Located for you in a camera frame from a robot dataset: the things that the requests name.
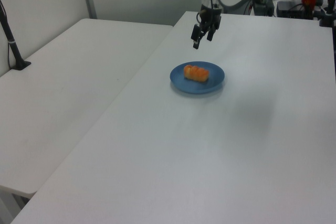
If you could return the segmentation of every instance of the blue plate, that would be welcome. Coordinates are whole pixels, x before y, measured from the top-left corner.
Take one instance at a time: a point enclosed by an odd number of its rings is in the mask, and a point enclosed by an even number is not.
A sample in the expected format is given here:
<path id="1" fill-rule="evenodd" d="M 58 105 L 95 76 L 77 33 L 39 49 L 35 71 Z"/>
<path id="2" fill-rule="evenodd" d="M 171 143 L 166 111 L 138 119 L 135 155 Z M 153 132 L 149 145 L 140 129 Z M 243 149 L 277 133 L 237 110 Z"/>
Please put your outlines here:
<path id="1" fill-rule="evenodd" d="M 185 78 L 183 70 L 186 65 L 198 66 L 209 70 L 209 79 L 205 82 L 198 82 Z M 170 80 L 175 87 L 190 94 L 205 94 L 213 92 L 222 87 L 224 78 L 224 71 L 219 66 L 204 61 L 192 61 L 181 64 L 174 68 L 170 73 Z"/>

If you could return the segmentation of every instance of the tabletop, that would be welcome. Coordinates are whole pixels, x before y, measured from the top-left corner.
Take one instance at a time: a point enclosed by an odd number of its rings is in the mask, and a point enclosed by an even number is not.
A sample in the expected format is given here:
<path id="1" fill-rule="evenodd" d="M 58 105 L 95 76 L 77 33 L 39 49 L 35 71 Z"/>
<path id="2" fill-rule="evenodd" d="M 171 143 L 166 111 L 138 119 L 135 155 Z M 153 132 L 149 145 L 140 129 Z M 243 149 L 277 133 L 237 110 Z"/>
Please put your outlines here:
<path id="1" fill-rule="evenodd" d="M 335 223 L 332 31 L 223 15 L 192 48 L 186 13 L 14 220 L 19 223 Z M 209 61 L 223 87 L 170 83 Z"/>
<path id="2" fill-rule="evenodd" d="M 30 198 L 171 26 L 83 19 L 0 78 L 0 189 Z"/>

